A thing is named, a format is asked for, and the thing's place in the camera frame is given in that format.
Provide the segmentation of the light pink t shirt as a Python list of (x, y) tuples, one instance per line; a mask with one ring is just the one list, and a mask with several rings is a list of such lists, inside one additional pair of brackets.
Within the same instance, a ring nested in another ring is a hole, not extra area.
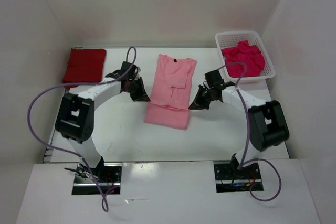
[(186, 129), (192, 78), (197, 61), (160, 54), (144, 123)]

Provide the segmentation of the dark red t shirt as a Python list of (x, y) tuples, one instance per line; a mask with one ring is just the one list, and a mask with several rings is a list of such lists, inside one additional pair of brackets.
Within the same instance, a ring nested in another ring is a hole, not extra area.
[(62, 83), (95, 83), (102, 80), (105, 49), (71, 49)]

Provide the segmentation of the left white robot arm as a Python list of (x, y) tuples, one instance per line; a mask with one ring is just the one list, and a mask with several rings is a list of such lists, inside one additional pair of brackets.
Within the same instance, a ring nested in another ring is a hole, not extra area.
[(80, 155), (79, 174), (86, 173), (93, 182), (101, 181), (107, 171), (103, 157), (98, 153), (91, 137), (94, 130), (94, 112), (122, 92), (129, 93), (134, 102), (150, 101), (141, 77), (93, 86), (78, 94), (68, 92), (61, 101), (55, 130)]

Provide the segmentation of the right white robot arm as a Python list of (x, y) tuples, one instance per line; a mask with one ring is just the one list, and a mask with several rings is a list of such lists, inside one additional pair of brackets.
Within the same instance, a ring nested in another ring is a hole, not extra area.
[(228, 82), (213, 87), (198, 86), (196, 97), (188, 109), (208, 110), (214, 101), (227, 103), (244, 112), (246, 117), (245, 145), (230, 160), (230, 172), (235, 178), (243, 178), (249, 167), (258, 162), (263, 151), (289, 139), (287, 122), (278, 101), (257, 98)]

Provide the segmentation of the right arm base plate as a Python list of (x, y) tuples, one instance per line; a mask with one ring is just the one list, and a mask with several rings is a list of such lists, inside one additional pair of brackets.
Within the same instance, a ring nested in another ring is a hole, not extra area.
[(214, 162), (217, 193), (263, 191), (263, 183), (258, 164), (254, 163), (243, 171), (234, 172), (229, 161)]

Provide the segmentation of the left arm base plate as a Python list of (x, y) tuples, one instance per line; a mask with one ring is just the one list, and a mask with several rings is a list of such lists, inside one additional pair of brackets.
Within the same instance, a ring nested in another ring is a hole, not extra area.
[[(78, 164), (76, 169), (65, 168), (74, 172), (72, 195), (99, 195), (100, 192), (92, 180), (90, 173)], [(120, 194), (121, 190), (121, 163), (105, 163), (102, 174), (96, 176), (96, 180), (104, 194)]]

